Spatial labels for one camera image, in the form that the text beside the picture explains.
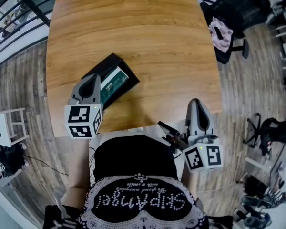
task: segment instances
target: black office chair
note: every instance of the black office chair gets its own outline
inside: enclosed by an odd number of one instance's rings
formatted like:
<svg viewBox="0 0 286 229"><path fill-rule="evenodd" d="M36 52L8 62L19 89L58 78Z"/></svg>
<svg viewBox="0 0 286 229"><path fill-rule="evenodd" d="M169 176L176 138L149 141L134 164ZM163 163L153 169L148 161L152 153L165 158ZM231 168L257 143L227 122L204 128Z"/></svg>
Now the black office chair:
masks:
<svg viewBox="0 0 286 229"><path fill-rule="evenodd" d="M269 0L217 0L212 5L200 3L207 24L212 22L213 17L218 18L228 28L233 30L231 44L226 53L215 48L217 60L228 63L232 51L243 51L243 57L249 56L249 44L244 39L240 47L233 47L234 38L244 38L243 31L253 25L266 22L270 13Z"/></svg>
<svg viewBox="0 0 286 229"><path fill-rule="evenodd" d="M274 118L268 118L261 125L261 115L256 113L255 116L259 117L257 126L253 124L251 119L247 119L249 124L253 127L254 133L247 140L243 140L243 143L248 144L254 140L253 144L250 144L250 147L254 148L260 136L261 143L259 148L262 151L262 155L271 155L271 149L268 148L269 143L280 142L286 144L286 120L280 122Z"/></svg>

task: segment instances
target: person's arm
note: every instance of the person's arm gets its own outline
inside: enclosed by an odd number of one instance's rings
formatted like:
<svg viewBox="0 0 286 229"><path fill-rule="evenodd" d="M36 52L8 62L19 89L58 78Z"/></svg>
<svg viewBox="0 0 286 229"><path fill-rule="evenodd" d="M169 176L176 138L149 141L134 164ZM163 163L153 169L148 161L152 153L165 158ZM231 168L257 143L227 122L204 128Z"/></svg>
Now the person's arm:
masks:
<svg viewBox="0 0 286 229"><path fill-rule="evenodd" d="M87 139L76 140L70 157L69 188L62 204L83 209L89 188L89 143Z"/></svg>
<svg viewBox="0 0 286 229"><path fill-rule="evenodd" d="M186 163L184 164L181 182L187 187L190 193L193 195L195 201L197 197L197 181L198 175L196 173L190 173Z"/></svg>

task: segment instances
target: chair wheel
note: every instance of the chair wheel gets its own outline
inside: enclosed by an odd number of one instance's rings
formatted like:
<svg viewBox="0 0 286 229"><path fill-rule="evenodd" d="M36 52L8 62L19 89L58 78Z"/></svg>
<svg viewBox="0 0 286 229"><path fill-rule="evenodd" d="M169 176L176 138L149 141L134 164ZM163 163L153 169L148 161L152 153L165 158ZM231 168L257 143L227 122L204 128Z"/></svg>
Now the chair wheel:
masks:
<svg viewBox="0 0 286 229"><path fill-rule="evenodd" d="M249 44L246 39L244 39L243 47L243 57L247 59L249 57Z"/></svg>
<svg viewBox="0 0 286 229"><path fill-rule="evenodd" d="M28 162L27 160L24 160L24 165L25 165L26 167L28 167L30 164L29 164L29 162Z"/></svg>

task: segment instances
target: white stool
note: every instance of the white stool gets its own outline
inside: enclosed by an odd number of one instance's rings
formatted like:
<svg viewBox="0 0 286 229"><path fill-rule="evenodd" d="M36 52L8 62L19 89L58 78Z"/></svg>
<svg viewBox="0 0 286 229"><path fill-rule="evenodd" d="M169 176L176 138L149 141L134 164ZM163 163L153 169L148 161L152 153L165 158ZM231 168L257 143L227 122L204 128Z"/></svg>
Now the white stool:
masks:
<svg viewBox="0 0 286 229"><path fill-rule="evenodd" d="M29 137L29 135L27 135L27 131L26 131L25 125L24 125L23 110L24 110L24 108L12 109L12 110L0 112L0 145L6 146L6 147L11 147L12 145L14 145L14 144L22 141L23 139ZM20 117L21 117L20 122L13 122L12 121L12 119L11 119L11 113L12 112L20 112ZM14 138L17 136L17 134L15 134L14 125L21 125L22 126L23 137L12 142L11 138Z"/></svg>
<svg viewBox="0 0 286 229"><path fill-rule="evenodd" d="M276 31L279 32L280 29L285 29L285 32L282 32L282 33L276 35L275 37L280 37L280 36L285 36L286 35L286 25L282 25L282 26L276 27Z"/></svg>

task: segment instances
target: white lace trim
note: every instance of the white lace trim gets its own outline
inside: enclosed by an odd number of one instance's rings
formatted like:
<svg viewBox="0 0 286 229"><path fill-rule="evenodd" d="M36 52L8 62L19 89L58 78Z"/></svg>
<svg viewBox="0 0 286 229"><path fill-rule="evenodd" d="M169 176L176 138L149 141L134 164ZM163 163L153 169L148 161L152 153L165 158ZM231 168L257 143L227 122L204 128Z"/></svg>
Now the white lace trim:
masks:
<svg viewBox="0 0 286 229"><path fill-rule="evenodd" d="M138 180L138 182L144 182L146 179L158 179L168 184L175 186L176 188L180 189L186 196L187 200L192 204L192 209L181 220L176 221L163 221L159 220L153 216L151 216L145 210L141 210L139 214L129 220L120 223L111 223L104 220L99 219L96 217L91 209L94 208L94 199L95 196L98 195L99 191L107 186L108 184L121 180L121 179L128 179L132 178ZM114 177L107 177L99 182L97 182L94 187L91 188L89 194L86 198L86 203L84 207L84 214L81 216L79 223L85 229L142 229L143 226L146 229L186 229L186 228L195 228L199 229L202 226L204 221L204 214L201 210L199 210L194 205L194 199L190 192L186 189L186 187L176 179L170 177L163 177L163 176L143 176L143 175L136 175L136 176L114 176Z"/></svg>

